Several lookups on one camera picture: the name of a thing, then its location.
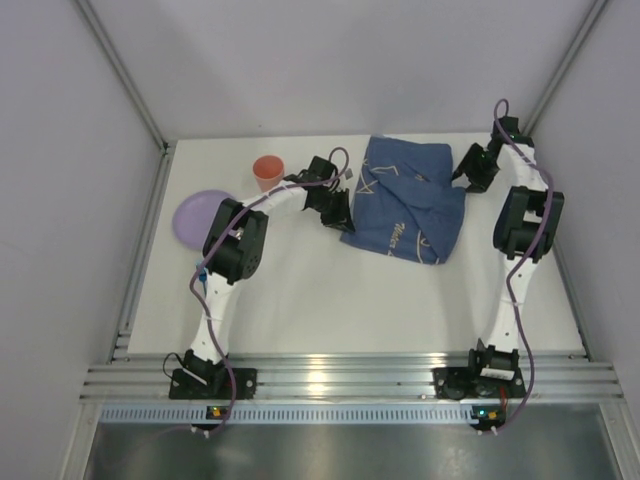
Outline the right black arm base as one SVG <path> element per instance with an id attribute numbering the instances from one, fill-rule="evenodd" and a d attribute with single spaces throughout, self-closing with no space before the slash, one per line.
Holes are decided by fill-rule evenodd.
<path id="1" fill-rule="evenodd" d="M 468 362 L 462 367 L 439 367 L 433 370 L 438 399 L 521 399 L 526 387 L 519 367 L 519 352 L 497 351 L 493 345 L 478 346 L 468 352 Z"/>

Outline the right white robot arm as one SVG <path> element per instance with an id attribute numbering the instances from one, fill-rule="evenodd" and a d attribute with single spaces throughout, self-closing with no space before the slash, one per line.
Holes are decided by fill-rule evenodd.
<path id="1" fill-rule="evenodd" d="M 524 341 L 522 310 L 534 273 L 555 240 L 564 207 L 564 194 L 557 191 L 548 172 L 540 167 L 530 140 L 513 136 L 491 138 L 483 147 L 472 144 L 454 171 L 464 176 L 470 193 L 484 193 L 500 176 L 508 191 L 498 215 L 493 247 L 502 262 L 502 286 L 495 307 L 495 320 L 484 346 L 512 354 Z"/>

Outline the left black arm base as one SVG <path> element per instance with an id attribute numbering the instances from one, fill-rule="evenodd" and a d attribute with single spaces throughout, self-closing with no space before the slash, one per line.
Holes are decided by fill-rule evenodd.
<path id="1" fill-rule="evenodd" d="M 168 397 L 171 400 L 250 400 L 257 389 L 258 371 L 233 367 L 232 373 L 223 361 L 214 364 L 202 360 L 189 349 L 177 357 L 179 367 L 171 373 Z"/>

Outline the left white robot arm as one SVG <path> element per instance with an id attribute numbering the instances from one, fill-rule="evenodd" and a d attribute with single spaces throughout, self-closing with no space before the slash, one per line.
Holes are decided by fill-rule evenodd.
<path id="1" fill-rule="evenodd" d="M 268 226 L 304 210 L 319 213 L 321 223 L 353 233 L 349 191 L 340 179 L 349 175 L 324 161 L 253 198 L 221 203 L 203 246 L 189 288 L 202 307 L 194 340 L 182 365 L 191 372 L 219 368 L 227 361 L 232 321 L 243 287 L 260 266 Z"/>

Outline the blue fish-print cloth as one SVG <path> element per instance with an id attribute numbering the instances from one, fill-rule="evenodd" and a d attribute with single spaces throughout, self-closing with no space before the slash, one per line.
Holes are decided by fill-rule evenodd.
<path id="1" fill-rule="evenodd" d="M 372 136 L 341 242 L 419 264 L 445 263 L 463 225 L 466 192 L 452 185 L 452 149 Z"/>

